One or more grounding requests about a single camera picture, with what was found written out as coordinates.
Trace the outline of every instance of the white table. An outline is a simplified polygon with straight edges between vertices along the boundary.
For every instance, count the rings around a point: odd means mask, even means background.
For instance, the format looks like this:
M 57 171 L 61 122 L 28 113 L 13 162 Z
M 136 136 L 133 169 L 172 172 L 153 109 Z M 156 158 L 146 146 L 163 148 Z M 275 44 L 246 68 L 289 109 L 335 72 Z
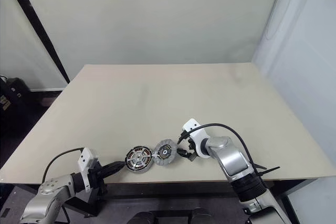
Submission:
M 71 148 L 94 148 L 102 165 L 134 146 L 177 140 L 190 118 L 224 123 L 246 142 L 257 164 L 281 166 L 264 179 L 318 178 L 336 168 L 252 63 L 86 65 L 0 170 L 2 183 L 39 184 L 48 162 Z M 208 134 L 231 132 L 208 128 Z M 79 152 L 59 158 L 47 178 L 77 172 Z M 106 183 L 225 180 L 214 160 L 177 157 L 137 175 L 123 169 Z

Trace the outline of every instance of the circular metal component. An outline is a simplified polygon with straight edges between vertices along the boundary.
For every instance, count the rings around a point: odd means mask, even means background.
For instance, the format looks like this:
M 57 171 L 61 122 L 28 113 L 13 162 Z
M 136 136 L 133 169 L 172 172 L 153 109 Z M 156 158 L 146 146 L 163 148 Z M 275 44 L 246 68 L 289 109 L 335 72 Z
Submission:
M 162 140 L 157 144 L 154 150 L 154 161 L 158 165 L 168 165 L 170 164 L 177 153 L 177 144 L 175 144 L 171 139 Z
M 153 164 L 152 151 L 144 146 L 131 149 L 125 158 L 126 167 L 134 173 L 145 173 Z

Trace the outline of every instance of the black wire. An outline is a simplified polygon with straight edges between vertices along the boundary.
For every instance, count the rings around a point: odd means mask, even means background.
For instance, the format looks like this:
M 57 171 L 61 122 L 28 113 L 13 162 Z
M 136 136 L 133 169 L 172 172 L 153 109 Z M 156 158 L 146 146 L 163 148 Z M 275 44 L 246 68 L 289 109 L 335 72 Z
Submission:
M 47 176 L 47 172 L 48 172 L 48 170 L 49 170 L 49 167 L 51 166 L 51 164 L 52 164 L 56 159 L 58 159 L 60 156 L 62 156 L 62 155 L 64 155 L 64 154 L 67 154 L 67 153 L 70 153 L 70 152 L 75 152 L 75 151 L 81 151 L 81 152 L 82 152 L 83 149 L 84 149 L 83 147 L 82 147 L 82 148 L 71 149 L 71 150 L 68 150 L 68 151 L 66 151 L 66 152 L 62 152 L 61 154 L 58 154 L 56 157 L 54 157 L 54 158 L 49 162 L 49 164 L 47 165 L 47 167 L 46 167 L 46 169 L 45 169 L 45 171 L 44 171 L 44 173 L 43 173 L 42 183 L 45 182 L 45 180 L 46 180 L 46 176 Z M 55 223 L 56 223 L 56 224 L 62 224 L 62 223 L 70 224 L 70 218 L 69 218 L 69 215 L 68 215 L 68 213 L 67 213 L 65 207 L 62 206 L 62 209 L 63 209 L 63 212 L 64 212 L 65 217 L 67 218 L 67 222 L 55 221 Z
M 246 152 L 246 154 L 247 154 L 247 157 L 248 157 L 248 159 L 249 159 L 249 161 L 250 161 L 250 163 L 251 163 L 251 166 L 252 166 L 254 172 L 256 173 L 256 175 L 258 175 L 259 172 L 258 172 L 258 170 L 257 170 L 257 168 L 256 168 L 255 163 L 253 162 L 253 159 L 252 159 L 252 157 L 251 157 L 251 154 L 250 154 L 250 152 L 248 151 L 248 148 L 247 148 L 247 146 L 246 146 L 244 140 L 242 139 L 242 137 L 241 137 L 241 136 L 240 136 L 240 135 L 239 135 L 233 128 L 231 128 L 231 127 L 229 127 L 229 126 L 227 126 L 227 125 L 225 125 L 225 124 L 221 124 L 221 123 L 208 123 L 208 124 L 201 125 L 201 126 L 196 127 L 196 128 L 194 128 L 194 129 L 192 129 L 192 130 L 190 130 L 190 131 L 188 131 L 188 132 L 184 132 L 184 133 L 182 133 L 181 136 L 180 136 L 180 138 L 179 138 L 179 142 L 180 142 L 181 140 L 185 139 L 186 137 L 188 137 L 188 136 L 189 136 L 191 133 L 193 133 L 194 131 L 198 131 L 198 130 L 200 130 L 200 129 L 203 129 L 203 128 L 206 128 L 206 127 L 211 127 L 211 126 L 219 126 L 219 127 L 226 128 L 227 130 L 231 131 L 233 134 L 236 135 L 236 137 L 240 140 L 242 146 L 244 147 L 244 150 L 245 150 L 245 152 Z
M 50 162 L 49 164 L 47 165 L 47 168 L 46 170 L 44 171 L 43 173 L 43 178 L 42 178 L 42 183 L 44 183 L 44 181 L 46 180 L 46 176 L 47 176 L 47 172 L 49 170 L 49 167 L 51 166 L 51 164 L 56 160 L 58 159 L 60 156 L 64 155 L 64 154 L 67 154 L 69 152 L 75 152 L 75 151 L 83 151 L 84 148 L 75 148 L 75 149 L 71 149 L 71 150 L 68 150 L 66 152 L 62 152 L 61 154 L 58 154 L 56 157 L 54 157 Z

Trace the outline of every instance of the white wall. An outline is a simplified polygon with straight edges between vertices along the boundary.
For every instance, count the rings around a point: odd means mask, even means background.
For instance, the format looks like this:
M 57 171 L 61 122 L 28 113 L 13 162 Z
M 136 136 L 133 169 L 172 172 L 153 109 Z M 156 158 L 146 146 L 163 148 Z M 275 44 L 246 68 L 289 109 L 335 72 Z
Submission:
M 290 0 L 286 14 L 254 62 L 336 164 L 336 0 Z M 336 178 L 289 198 L 302 224 L 334 223 Z
M 67 84 L 17 0 L 0 0 L 0 73 L 23 79 L 31 90 Z
M 72 79 L 84 64 L 250 61 L 274 0 L 30 0 Z

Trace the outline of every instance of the robotic arm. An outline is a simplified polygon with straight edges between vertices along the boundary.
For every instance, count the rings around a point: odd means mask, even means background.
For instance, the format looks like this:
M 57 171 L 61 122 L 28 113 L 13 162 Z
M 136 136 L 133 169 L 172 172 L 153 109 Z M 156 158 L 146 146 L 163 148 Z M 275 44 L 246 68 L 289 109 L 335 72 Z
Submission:
M 200 124 L 190 119 L 184 126 L 182 135 Z M 250 215 L 246 223 L 252 224 L 291 224 L 290 220 L 265 186 L 251 163 L 233 144 L 228 136 L 210 137 L 204 129 L 189 135 L 190 149 L 195 153 L 187 154 L 180 149 L 180 154 L 193 160 L 196 156 L 216 159 L 227 180 L 236 192 L 243 211 Z
M 19 223 L 54 223 L 62 205 L 76 193 L 99 188 L 99 193 L 104 194 L 106 186 L 103 179 L 120 171 L 125 162 L 101 166 L 94 151 L 84 148 L 78 164 L 80 173 L 52 178 L 42 183 L 37 195 L 26 206 Z

